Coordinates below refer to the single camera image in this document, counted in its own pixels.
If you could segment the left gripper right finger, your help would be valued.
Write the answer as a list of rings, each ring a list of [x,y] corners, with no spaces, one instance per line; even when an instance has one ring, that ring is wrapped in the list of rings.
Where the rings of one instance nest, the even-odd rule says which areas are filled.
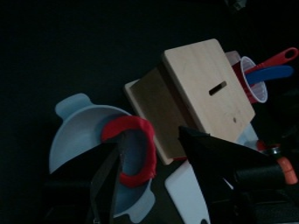
[[[238,224],[234,195],[266,190],[274,160],[261,152],[181,126],[180,140],[204,192],[213,224]]]

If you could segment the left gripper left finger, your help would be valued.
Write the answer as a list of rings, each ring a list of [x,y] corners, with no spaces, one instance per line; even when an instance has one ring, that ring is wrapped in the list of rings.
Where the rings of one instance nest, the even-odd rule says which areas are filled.
[[[119,173],[117,143],[69,161],[45,183],[42,224],[113,224]]]

